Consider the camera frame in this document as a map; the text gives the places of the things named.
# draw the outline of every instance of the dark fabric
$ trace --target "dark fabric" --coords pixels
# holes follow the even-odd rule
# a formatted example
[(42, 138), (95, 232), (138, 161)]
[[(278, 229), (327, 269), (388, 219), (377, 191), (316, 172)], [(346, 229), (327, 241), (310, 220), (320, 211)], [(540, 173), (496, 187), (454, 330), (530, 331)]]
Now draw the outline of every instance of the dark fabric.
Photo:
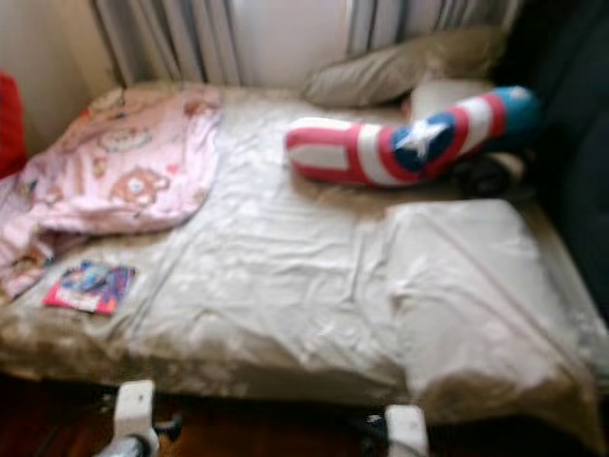
[(609, 2), (531, 0), (497, 79), (542, 101), (540, 200), (609, 323)]

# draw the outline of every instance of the beige pillow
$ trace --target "beige pillow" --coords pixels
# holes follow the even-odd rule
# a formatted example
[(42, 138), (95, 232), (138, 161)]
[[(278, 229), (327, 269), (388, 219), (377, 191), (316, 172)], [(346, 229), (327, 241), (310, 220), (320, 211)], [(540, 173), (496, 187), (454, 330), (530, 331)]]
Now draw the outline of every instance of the beige pillow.
[(442, 31), (324, 67), (306, 79), (303, 97), (329, 108), (378, 105), (421, 81), (484, 78), (504, 48), (497, 28)]
[(492, 88), (493, 84), (484, 79), (438, 79), (422, 83), (410, 94), (410, 120), (426, 119)]

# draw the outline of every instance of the cartoon bear print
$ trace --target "cartoon bear print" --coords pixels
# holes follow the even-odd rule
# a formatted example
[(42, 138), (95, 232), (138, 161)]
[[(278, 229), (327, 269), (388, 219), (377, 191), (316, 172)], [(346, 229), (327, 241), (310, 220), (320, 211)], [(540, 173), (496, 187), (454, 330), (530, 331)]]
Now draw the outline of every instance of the cartoon bear print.
[(99, 146), (107, 152), (127, 152), (128, 150), (138, 149), (152, 140), (152, 135), (148, 129), (116, 129), (102, 135), (99, 139)]
[(156, 202), (159, 190), (168, 188), (169, 180), (166, 177), (151, 169), (138, 167), (119, 178), (112, 186), (110, 199), (144, 208)]

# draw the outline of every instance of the wall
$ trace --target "wall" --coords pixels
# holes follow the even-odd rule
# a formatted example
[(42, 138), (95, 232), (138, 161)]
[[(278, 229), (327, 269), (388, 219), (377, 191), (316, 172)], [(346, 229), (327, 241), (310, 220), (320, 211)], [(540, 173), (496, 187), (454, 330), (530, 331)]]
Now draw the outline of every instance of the wall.
[(0, 1), (0, 68), (19, 84), (30, 154), (52, 143), (91, 97), (49, 0)]

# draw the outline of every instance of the wooden floor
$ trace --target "wooden floor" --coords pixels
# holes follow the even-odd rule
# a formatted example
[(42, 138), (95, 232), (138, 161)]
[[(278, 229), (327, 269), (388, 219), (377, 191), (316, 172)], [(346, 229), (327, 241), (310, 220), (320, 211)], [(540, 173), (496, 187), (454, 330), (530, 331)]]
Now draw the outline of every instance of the wooden floor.
[[(112, 436), (112, 413), (100, 411), (99, 400), (113, 392), (0, 376), (0, 456), (94, 455)], [(164, 395), (157, 395), (155, 407), (156, 420), (184, 415), (180, 439), (163, 445), (162, 455), (175, 457), (359, 457), (362, 437), (347, 424), (378, 412)], [(525, 420), (429, 431), (439, 457), (586, 455), (567, 437)], [(37, 454), (45, 442), (45, 452)]]

